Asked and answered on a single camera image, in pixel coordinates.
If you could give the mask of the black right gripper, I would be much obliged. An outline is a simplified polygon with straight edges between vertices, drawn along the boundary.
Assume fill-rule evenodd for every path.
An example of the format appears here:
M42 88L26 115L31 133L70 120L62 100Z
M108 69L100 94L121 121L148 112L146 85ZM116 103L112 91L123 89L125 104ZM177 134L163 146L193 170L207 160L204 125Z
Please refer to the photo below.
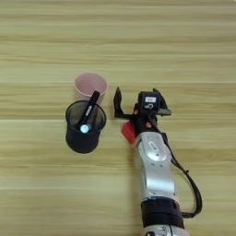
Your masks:
M132 123L136 134L144 132L159 133L157 115L171 115L171 110L156 88L153 89L153 92L159 95L159 109L157 114L151 110L142 110L137 103L132 113L124 113L121 106L122 93L120 88L117 88L113 97L114 117L119 119L133 119Z

